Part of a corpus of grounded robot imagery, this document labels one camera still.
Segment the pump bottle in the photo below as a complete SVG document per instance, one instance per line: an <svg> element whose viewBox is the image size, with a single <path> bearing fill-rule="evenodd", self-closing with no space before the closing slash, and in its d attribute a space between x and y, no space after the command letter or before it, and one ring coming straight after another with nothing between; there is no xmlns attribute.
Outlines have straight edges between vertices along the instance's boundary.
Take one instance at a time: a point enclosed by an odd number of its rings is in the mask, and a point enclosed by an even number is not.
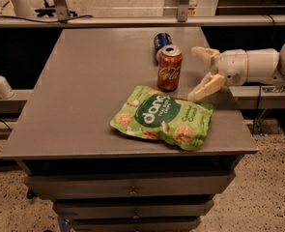
<svg viewBox="0 0 285 232"><path fill-rule="evenodd" d="M0 75L0 98L1 99L8 99L14 95L14 91L10 84L8 83L7 79Z"/></svg>

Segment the snack bag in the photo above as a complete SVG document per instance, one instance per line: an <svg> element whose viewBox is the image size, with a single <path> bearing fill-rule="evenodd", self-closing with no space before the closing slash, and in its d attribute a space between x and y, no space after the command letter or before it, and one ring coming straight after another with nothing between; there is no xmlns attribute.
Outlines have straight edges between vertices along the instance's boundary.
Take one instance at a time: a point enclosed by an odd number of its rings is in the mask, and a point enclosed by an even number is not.
<svg viewBox="0 0 285 232"><path fill-rule="evenodd" d="M182 149L198 149L208 132L213 106L175 99L147 86L137 86L110 122L131 136L164 140Z"/></svg>

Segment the floor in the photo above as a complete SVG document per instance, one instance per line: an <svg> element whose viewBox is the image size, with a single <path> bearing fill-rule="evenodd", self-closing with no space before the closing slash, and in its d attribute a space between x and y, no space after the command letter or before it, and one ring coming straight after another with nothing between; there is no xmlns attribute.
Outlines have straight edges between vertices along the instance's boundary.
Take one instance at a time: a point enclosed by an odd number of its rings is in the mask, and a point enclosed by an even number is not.
<svg viewBox="0 0 285 232"><path fill-rule="evenodd" d="M98 0L102 3L98 5L101 10L91 11L87 8L91 8L95 0L84 0L89 3L86 9L78 4L80 1L70 0L69 3L80 8L84 14L104 15L103 11L111 11L106 9L111 4L104 4L106 2L103 0ZM132 6L129 1L121 1L125 4L115 7ZM141 2L141 8L153 3L153 13L162 13L157 7L163 4L163 0L135 2ZM139 11L141 15L149 15L150 12ZM116 15L136 13L132 12L134 10L119 10ZM246 118L246 122L251 130L252 120ZM14 121L8 124L14 127ZM237 177L227 190L214 198L214 207L201 217L201 224L192 232L285 232L285 127L276 114L267 118L264 132L265 136L257 132L254 134L259 152L242 159L236 167ZM8 129L0 123L0 151L9 134ZM40 198L27 199L27 187L23 185L25 176L16 165L0 160L0 232L60 232L52 203Z"/></svg>

